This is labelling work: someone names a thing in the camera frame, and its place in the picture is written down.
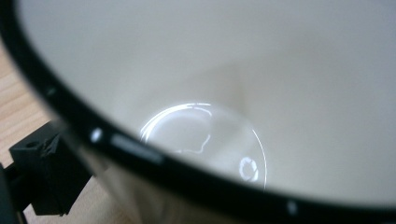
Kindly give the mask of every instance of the black plastic object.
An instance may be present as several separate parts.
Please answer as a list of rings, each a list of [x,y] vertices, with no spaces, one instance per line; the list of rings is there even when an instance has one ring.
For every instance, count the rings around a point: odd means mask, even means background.
[[[15,206],[11,196],[7,175],[0,164],[0,223],[18,224],[26,223],[26,219],[21,210]]]
[[[15,208],[29,203],[38,216],[68,214],[91,175],[47,123],[10,150],[6,176]]]

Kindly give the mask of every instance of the white ceramic surface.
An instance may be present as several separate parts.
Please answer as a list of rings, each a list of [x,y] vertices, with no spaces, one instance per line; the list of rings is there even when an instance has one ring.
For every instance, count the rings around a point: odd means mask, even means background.
[[[58,78],[143,142],[257,188],[396,205],[394,1],[26,0],[19,9]],[[163,116],[146,139],[150,121],[178,106],[190,108]],[[177,153],[206,144],[202,156]]]

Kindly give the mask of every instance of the black rim edge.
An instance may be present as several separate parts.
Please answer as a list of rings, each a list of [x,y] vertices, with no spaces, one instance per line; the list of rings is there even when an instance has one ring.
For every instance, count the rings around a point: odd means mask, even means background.
[[[31,49],[16,18],[15,2],[0,1],[0,33],[5,47],[24,78],[36,93],[60,115],[82,140],[107,155],[113,161],[149,181],[198,204],[214,208],[233,217],[250,221],[396,221],[396,209],[370,209],[337,204],[315,203],[293,197],[243,187],[194,169],[182,162],[165,157],[155,148],[143,147],[140,141],[113,127],[85,106],[53,75]],[[95,130],[103,132],[99,141],[90,136]],[[148,151],[149,155],[128,153],[115,146],[114,136]]]

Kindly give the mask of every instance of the wooden surface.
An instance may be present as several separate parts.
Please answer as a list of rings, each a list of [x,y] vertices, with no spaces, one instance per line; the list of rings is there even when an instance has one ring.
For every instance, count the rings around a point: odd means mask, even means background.
[[[12,163],[8,149],[49,120],[0,46],[0,162],[4,167]],[[31,206],[24,214],[28,223],[130,223],[94,179],[81,192],[68,216],[37,217]]]

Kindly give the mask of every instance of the black mug rim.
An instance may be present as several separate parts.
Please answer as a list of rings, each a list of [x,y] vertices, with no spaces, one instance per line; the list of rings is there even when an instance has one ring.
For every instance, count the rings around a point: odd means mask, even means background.
[[[262,192],[174,160],[110,124],[67,89],[29,44],[18,21],[18,0],[0,1],[0,35],[35,93],[84,144],[152,184],[225,215],[252,222],[390,222],[396,208],[323,203]],[[100,139],[92,139],[100,131]]]

